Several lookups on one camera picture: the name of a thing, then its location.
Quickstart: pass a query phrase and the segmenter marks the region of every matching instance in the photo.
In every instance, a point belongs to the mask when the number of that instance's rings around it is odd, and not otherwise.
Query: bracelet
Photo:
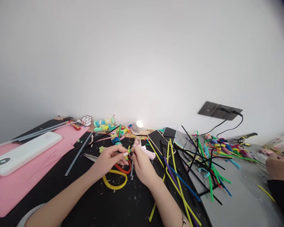
[[[182,212],[182,221],[183,221],[183,225],[182,225],[182,227],[184,227],[185,225],[186,225],[186,220],[185,220],[185,215],[184,215],[184,213],[183,213],[183,211],[181,210],[181,212]]]

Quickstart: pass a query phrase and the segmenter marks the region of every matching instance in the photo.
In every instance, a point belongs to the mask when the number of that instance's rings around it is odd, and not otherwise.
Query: gray table
[[[195,148],[191,148],[191,146],[186,145],[185,148],[195,151]],[[257,152],[261,148],[258,145],[247,147],[265,164],[265,155]],[[216,200],[212,202],[209,193],[201,197],[213,227],[284,226],[284,218],[277,204],[256,186],[258,184],[270,193],[267,185],[269,175],[264,165],[234,159],[241,166],[239,170],[230,161],[226,162],[223,159],[214,159],[214,161],[226,169],[223,170],[215,166],[223,177],[232,182],[232,184],[225,183],[232,197],[220,188],[215,189],[213,193],[222,202],[222,206]],[[208,178],[204,178],[204,174],[199,173],[195,165],[192,170],[209,188]],[[205,191],[192,173],[189,176],[198,193]]]

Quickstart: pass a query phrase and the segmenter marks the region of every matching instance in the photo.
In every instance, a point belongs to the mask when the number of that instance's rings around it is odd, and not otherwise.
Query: person's left hand
[[[96,180],[99,180],[107,174],[116,163],[128,165],[128,162],[124,158],[127,155],[127,149],[122,147],[121,144],[105,148],[88,172],[92,173]]]

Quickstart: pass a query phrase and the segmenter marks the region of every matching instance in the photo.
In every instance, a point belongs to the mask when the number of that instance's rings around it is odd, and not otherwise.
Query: power cord
[[[221,123],[221,124],[223,124],[225,121],[227,121],[227,120],[230,118],[231,112],[230,112],[229,110],[224,109],[224,108],[221,108],[221,111],[224,111],[224,112],[229,113],[229,116]],[[206,135],[206,134],[210,133],[212,130],[210,130],[209,132],[206,132],[206,133],[204,133],[204,134],[202,134],[202,135],[200,135],[200,136]]]
[[[243,122],[244,117],[243,117],[243,115],[242,115],[241,113],[239,113],[239,112],[237,112],[237,111],[235,111],[235,110],[232,111],[232,113],[233,113],[233,114],[240,115],[240,116],[242,117],[241,122],[240,122],[235,128],[233,128],[233,129],[236,129],[236,128],[237,128],[238,126],[240,126],[240,124]]]

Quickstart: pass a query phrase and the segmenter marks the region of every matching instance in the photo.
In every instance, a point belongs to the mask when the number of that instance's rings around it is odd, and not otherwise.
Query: table
[[[257,152],[262,149],[261,146],[252,144],[246,149],[256,155],[262,163],[265,163],[265,155]],[[267,185],[269,175],[265,166],[246,160],[234,160],[241,166],[240,170],[230,161],[215,159],[215,162],[226,170],[218,166],[216,169],[223,177],[232,182],[232,184],[225,183],[232,197],[220,188],[215,189],[213,193],[222,202],[222,206],[216,200],[212,202],[209,193],[201,197],[212,226],[284,226],[284,218],[277,204],[256,186],[258,184],[269,192]],[[195,165],[192,170],[209,188],[208,179],[205,180],[203,173],[199,173]],[[205,191],[192,173],[189,176],[198,193]]]
[[[86,132],[80,140],[85,141],[90,132]],[[124,147],[128,148],[132,143],[128,138],[122,140]],[[83,153],[89,153],[99,156],[99,147],[111,146],[110,140],[100,141],[83,149],[81,155],[75,162],[68,176],[64,176],[74,157],[81,148],[82,143],[75,143],[74,149],[65,154],[60,161],[36,184],[36,186],[12,209],[7,216],[0,218],[0,226],[16,226],[21,218],[32,208],[46,203],[54,196],[60,193],[68,185],[84,174],[93,164],[93,162],[82,156]],[[183,174],[183,179],[195,191],[189,176],[182,165],[178,154],[175,156],[175,162],[178,171]],[[164,169],[158,160],[152,161],[157,174],[162,178]],[[111,184],[118,185],[122,181],[119,175],[108,173],[107,179]],[[176,193],[171,182],[166,180],[171,195],[174,197],[180,208],[184,210],[181,197]],[[191,209],[201,217],[204,227],[211,226],[206,211],[191,193],[183,189],[184,196]],[[149,189],[143,185],[135,175],[124,188],[113,192],[108,189],[102,179],[98,180],[81,197],[69,215],[62,223],[63,226],[163,226],[158,209],[155,210],[152,222],[148,221],[148,216],[154,205],[154,199]]]

